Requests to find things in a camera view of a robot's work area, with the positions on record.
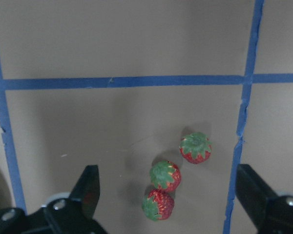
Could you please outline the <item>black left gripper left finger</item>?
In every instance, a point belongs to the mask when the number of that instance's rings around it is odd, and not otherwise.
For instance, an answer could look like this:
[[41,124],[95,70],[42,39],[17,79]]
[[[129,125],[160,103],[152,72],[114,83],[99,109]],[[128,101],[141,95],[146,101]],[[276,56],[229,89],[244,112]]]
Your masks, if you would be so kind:
[[88,165],[68,197],[59,197],[45,207],[45,218],[54,234],[105,234],[93,219],[100,198],[97,165]]

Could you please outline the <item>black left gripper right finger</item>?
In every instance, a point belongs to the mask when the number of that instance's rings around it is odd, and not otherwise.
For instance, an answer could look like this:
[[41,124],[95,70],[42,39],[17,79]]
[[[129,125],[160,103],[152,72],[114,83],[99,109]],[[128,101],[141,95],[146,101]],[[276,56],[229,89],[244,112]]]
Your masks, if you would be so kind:
[[248,164],[237,166],[235,194],[258,234],[293,234],[293,195],[278,195]]

